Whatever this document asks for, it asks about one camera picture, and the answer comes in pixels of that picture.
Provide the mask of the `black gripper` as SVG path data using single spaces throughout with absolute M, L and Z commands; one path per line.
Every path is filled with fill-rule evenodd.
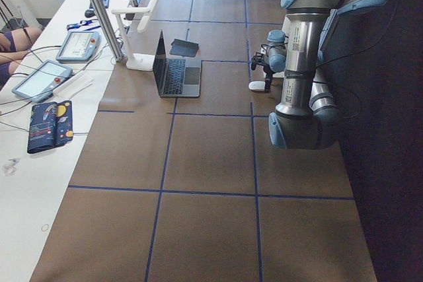
M 269 64 L 265 64 L 263 66 L 263 72 L 266 74 L 265 75 L 264 91 L 270 92 L 274 72 L 273 72 L 273 70 L 271 70 Z

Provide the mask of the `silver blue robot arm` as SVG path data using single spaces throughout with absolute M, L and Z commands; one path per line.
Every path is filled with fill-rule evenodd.
M 340 110 L 317 69 L 320 37 L 331 11 L 362 14 L 387 0 L 281 0 L 289 20 L 282 97 L 269 115 L 273 146 L 326 149 L 336 141 Z

